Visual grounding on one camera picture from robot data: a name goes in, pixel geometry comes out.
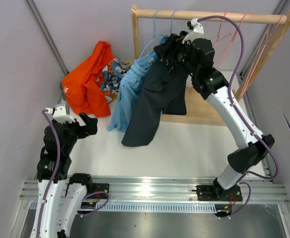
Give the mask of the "pink hanger orange shorts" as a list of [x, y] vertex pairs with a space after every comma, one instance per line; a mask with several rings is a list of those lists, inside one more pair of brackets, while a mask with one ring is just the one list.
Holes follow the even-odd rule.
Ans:
[[199, 24], [204, 29], [203, 38], [211, 40], [215, 49], [214, 67], [219, 71], [225, 70], [225, 64], [229, 61], [227, 58], [235, 41], [234, 27], [223, 19], [219, 22], [200, 21]]

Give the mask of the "dark green shorts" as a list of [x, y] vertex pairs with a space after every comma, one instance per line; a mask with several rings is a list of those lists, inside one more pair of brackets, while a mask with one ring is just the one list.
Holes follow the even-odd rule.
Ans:
[[64, 91], [63, 91], [62, 82], [60, 82], [59, 88], [60, 88], [60, 91], [61, 91], [61, 99], [66, 102], [66, 97], [65, 97], [65, 94], [64, 94]]

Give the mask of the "patterned colourful shorts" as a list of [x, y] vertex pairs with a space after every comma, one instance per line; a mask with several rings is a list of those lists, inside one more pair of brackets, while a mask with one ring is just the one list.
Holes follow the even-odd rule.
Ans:
[[131, 66], [132, 63], [130, 62], [119, 62], [114, 58], [102, 69], [103, 82], [101, 90], [108, 103], [117, 96], [120, 82]]

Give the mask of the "pink hanger patterned shorts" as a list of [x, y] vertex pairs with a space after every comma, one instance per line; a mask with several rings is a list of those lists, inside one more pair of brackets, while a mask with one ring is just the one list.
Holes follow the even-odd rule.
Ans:
[[221, 69], [221, 66], [222, 66], [223, 62], [226, 59], [226, 57], [227, 57], [227, 55], [228, 55], [228, 53], [229, 53], [229, 51], [230, 51], [230, 49], [231, 49], [231, 47], [233, 45], [233, 42], [235, 41], [235, 39], [236, 39], [236, 37], [238, 35], [238, 31], [235, 29], [234, 31], [229, 32], [229, 33], [227, 33], [227, 34], [222, 36], [221, 35], [221, 29], [222, 29], [222, 26], [223, 26], [223, 22], [224, 22], [224, 20], [221, 20], [221, 23], [219, 25], [219, 29], [218, 29], [218, 32], [217, 32], [217, 38], [216, 38], [216, 41], [215, 41], [213, 46], [216, 47], [219, 44], [219, 42], [221, 42], [225, 38], [230, 37], [230, 40], [228, 41], [227, 45], [224, 47], [222, 52], [219, 54], [219, 56], [217, 56], [217, 58], [216, 58], [215, 63], [217, 65], [217, 70]]

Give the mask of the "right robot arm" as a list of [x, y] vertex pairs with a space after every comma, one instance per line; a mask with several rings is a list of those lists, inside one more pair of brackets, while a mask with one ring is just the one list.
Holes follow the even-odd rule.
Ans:
[[195, 91], [218, 112], [235, 140], [238, 149], [228, 155], [229, 164], [213, 181], [211, 195], [224, 200], [250, 168], [267, 156], [275, 140], [253, 124], [233, 97], [231, 85], [213, 67], [215, 50], [211, 41], [197, 38], [183, 43], [182, 40], [181, 36], [171, 34], [154, 51], [160, 61], [180, 66], [189, 73]]

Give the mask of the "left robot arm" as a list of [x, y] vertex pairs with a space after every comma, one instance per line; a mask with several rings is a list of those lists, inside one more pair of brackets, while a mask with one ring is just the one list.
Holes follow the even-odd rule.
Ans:
[[73, 118], [65, 122], [47, 119], [49, 125], [44, 130], [44, 147], [37, 164], [38, 205], [32, 238], [69, 237], [81, 201], [94, 192], [90, 174], [76, 173], [67, 177], [70, 153], [77, 140], [98, 131], [96, 118], [85, 113], [79, 116], [84, 125]]

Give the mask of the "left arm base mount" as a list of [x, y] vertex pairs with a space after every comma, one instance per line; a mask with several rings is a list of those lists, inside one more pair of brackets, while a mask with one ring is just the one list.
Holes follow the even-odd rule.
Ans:
[[104, 194], [104, 193], [98, 193], [95, 194], [93, 196], [90, 196], [90, 194], [92, 193], [96, 193], [96, 192], [106, 192], [109, 193], [110, 191], [110, 184], [109, 183], [93, 183], [91, 186], [89, 186], [89, 188], [87, 189], [87, 199], [107, 199], [108, 195]]

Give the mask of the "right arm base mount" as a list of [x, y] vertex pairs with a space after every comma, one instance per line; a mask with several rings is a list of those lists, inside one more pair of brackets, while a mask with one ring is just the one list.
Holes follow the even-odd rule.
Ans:
[[242, 193], [238, 185], [227, 190], [215, 185], [197, 185], [192, 191], [197, 194], [198, 201], [242, 201]]

